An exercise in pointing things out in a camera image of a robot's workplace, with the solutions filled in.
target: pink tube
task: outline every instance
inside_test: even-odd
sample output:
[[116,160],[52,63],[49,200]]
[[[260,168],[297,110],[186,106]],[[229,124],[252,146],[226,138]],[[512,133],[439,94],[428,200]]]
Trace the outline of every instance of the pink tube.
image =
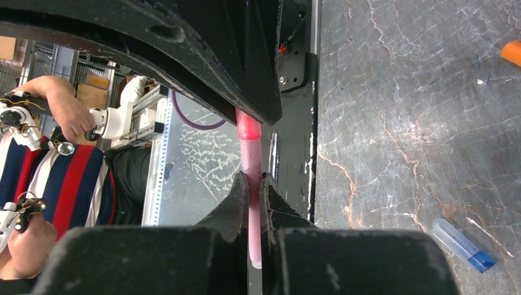
[[241,143],[241,161],[249,186],[248,252],[251,265],[256,269],[261,269],[261,208],[259,204],[262,179],[261,125],[239,109],[236,110],[236,114]]

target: marble surface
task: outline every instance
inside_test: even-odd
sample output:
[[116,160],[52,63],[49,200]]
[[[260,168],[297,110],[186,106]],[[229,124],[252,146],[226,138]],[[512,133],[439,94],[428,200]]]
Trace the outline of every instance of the marble surface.
[[324,0],[316,224],[445,218],[498,261],[447,252],[460,293],[521,294],[521,68],[499,57],[516,39],[518,0]]

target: striped shirt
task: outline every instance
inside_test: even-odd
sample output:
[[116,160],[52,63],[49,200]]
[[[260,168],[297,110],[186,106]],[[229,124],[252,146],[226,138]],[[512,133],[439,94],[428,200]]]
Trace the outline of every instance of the striped shirt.
[[31,152],[11,136],[0,135],[0,205],[24,192],[44,198],[45,220],[58,232],[107,225],[114,219],[116,190],[103,157],[93,146],[76,145],[69,156],[53,150]]

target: person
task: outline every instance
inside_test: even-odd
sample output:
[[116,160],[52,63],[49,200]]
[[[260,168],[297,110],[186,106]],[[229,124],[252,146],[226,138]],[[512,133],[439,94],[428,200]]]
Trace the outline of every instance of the person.
[[[47,100],[71,143],[95,128],[87,107],[74,97],[75,88],[61,77],[38,77],[13,91]],[[39,274],[55,241],[70,228],[141,223],[151,149],[104,153],[94,146],[75,147],[69,156],[50,149],[31,152],[7,132],[0,135],[0,206],[16,202],[24,192],[47,204],[45,211],[33,215],[24,233],[11,235],[0,254],[1,279]]]

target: cardboard box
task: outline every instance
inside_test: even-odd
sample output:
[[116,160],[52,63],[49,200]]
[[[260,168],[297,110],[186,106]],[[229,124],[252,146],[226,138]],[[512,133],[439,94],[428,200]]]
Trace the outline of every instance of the cardboard box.
[[15,58],[16,38],[0,36],[0,58],[13,60]]
[[99,89],[107,90],[109,88],[109,79],[96,76],[94,74],[87,74],[85,84],[94,86]]
[[[76,98],[88,108],[104,109],[107,103],[107,90],[79,83]],[[78,138],[79,144],[96,146],[97,141],[87,141],[83,136]]]

